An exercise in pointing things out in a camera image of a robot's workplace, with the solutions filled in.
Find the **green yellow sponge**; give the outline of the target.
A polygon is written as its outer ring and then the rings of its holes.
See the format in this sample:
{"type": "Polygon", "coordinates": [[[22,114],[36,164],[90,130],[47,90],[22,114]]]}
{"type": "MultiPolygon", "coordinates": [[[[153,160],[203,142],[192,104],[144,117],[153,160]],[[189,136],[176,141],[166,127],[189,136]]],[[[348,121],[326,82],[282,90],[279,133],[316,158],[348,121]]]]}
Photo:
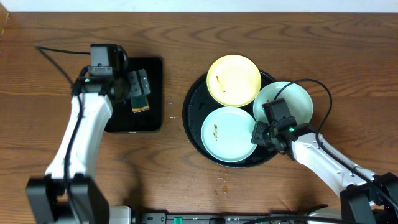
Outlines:
{"type": "Polygon", "coordinates": [[[133,113],[140,113],[150,109],[146,95],[131,98],[131,109],[133,113]]]}

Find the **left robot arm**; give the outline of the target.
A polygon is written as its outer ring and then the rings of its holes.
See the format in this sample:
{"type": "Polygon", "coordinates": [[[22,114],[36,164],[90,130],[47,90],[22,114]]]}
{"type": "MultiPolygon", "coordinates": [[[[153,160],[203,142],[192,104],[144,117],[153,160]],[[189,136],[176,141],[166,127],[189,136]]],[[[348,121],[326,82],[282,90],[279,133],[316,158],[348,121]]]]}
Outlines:
{"type": "Polygon", "coordinates": [[[150,93],[144,69],[125,75],[80,76],[72,85],[72,110],[60,148],[41,178],[25,188],[37,223],[140,223],[127,205],[111,206],[96,185],[95,169],[113,100],[150,93]]]}

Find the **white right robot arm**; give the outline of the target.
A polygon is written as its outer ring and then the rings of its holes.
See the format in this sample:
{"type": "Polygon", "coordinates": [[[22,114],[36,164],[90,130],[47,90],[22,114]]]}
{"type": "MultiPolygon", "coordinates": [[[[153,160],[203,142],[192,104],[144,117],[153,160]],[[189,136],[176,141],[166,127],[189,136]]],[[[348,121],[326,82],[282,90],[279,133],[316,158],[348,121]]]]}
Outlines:
{"type": "Polygon", "coordinates": [[[252,143],[289,156],[309,168],[340,198],[341,219],[354,223],[397,223],[397,176],[377,175],[330,145],[308,123],[285,119],[256,122],[252,143]]]}

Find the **pale green plate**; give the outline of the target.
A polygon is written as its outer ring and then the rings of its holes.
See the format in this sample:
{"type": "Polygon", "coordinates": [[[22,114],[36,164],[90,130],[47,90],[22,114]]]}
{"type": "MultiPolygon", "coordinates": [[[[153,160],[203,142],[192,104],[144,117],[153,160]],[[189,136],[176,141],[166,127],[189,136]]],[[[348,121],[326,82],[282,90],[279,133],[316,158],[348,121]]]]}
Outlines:
{"type": "MultiPolygon", "coordinates": [[[[257,95],[253,103],[253,113],[256,121],[268,123],[262,105],[271,102],[276,94],[289,82],[274,82],[266,85],[257,95]]],[[[309,123],[313,115],[313,102],[308,92],[298,84],[288,86],[278,98],[283,98],[297,124],[309,123]]]]}

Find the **light blue plate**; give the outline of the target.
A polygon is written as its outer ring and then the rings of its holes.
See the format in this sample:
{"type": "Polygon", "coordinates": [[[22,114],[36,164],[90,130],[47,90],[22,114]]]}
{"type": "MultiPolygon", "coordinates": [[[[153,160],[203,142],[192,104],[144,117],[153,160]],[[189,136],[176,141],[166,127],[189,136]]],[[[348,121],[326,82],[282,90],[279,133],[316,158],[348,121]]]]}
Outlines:
{"type": "Polygon", "coordinates": [[[212,111],[201,127],[207,152],[223,162],[239,162],[256,149],[251,142],[254,118],[241,108],[225,106],[212,111]]]}

